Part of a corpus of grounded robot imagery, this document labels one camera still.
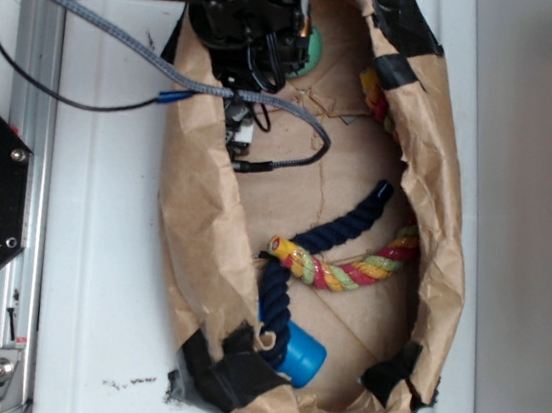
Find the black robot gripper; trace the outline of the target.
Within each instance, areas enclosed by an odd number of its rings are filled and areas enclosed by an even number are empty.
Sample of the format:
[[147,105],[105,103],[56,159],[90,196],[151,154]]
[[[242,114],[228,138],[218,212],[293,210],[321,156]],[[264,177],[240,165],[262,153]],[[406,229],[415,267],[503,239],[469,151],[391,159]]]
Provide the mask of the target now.
[[188,9],[228,89],[277,94],[308,65],[308,0],[195,0]]

